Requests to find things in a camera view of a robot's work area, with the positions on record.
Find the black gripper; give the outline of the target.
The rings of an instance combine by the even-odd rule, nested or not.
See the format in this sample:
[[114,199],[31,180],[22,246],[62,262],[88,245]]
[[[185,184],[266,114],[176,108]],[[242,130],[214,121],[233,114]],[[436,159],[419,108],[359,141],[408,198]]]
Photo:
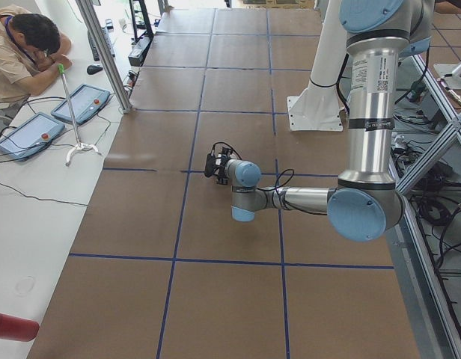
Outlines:
[[216,157],[215,165],[215,175],[216,183],[218,185],[227,185],[228,184],[228,175],[226,174],[227,163],[231,160],[231,149],[228,147],[223,147],[222,151],[218,153]]

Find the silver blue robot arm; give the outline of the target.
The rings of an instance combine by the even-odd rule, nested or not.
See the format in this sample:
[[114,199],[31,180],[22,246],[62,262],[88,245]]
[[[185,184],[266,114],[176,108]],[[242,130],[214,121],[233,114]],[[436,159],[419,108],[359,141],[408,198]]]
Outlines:
[[388,170],[397,62],[430,45],[433,1],[342,1],[339,20],[352,57],[349,161],[336,188],[259,188],[259,167],[231,154],[207,156],[204,173],[230,184],[233,219],[249,222],[276,208],[326,215],[343,237],[379,238],[401,219],[404,204]]

